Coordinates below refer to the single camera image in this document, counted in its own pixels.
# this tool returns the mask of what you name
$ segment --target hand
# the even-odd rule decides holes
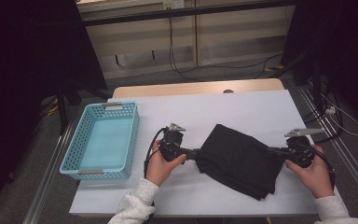
[[[158,150],[158,144],[159,140],[153,145],[153,153],[156,153],[150,158],[147,166],[146,179],[160,187],[170,176],[171,171],[186,160],[186,155],[180,155],[173,161],[165,161],[161,152]]]
[[[322,153],[321,147],[312,146],[315,150]],[[301,179],[305,187],[307,187],[315,198],[322,198],[334,195],[331,188],[330,177],[325,162],[315,155],[312,164],[307,168],[302,168],[292,161],[285,161],[287,168],[295,172]]]

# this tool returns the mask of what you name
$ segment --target person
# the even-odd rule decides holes
[[[164,181],[170,176],[171,171],[182,164],[186,155],[181,155],[173,161],[165,161],[158,151],[158,143],[153,145],[155,154],[150,158],[145,178],[141,178],[138,189],[134,194],[126,194],[118,206],[117,213],[110,219],[108,224],[144,223],[149,215],[156,210],[152,206],[155,196]],[[323,153],[323,149],[312,146]],[[322,159],[315,156],[313,163],[307,168],[301,168],[291,161],[285,161],[287,168],[296,173],[302,183],[315,197],[315,204],[319,213],[320,221],[315,224],[358,224],[358,218],[350,217],[342,199],[334,194],[331,188],[327,165]]]

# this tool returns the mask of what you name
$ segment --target basket handle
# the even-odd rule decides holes
[[[102,103],[101,106],[105,108],[105,110],[123,109],[123,104],[121,102]]]
[[[78,175],[103,175],[103,170],[79,170]]]

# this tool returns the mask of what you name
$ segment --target white sleeve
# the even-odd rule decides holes
[[[322,197],[315,200],[321,221],[315,224],[358,224],[357,217],[350,217],[348,209],[338,196]]]
[[[158,193],[159,187],[152,182],[141,178],[135,194],[126,194],[121,199],[116,214],[108,224],[128,223],[138,224],[146,221],[156,210],[150,206]]]

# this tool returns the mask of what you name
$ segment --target blue plastic basket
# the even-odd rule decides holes
[[[74,179],[127,179],[139,114],[135,102],[87,105],[60,173]]]

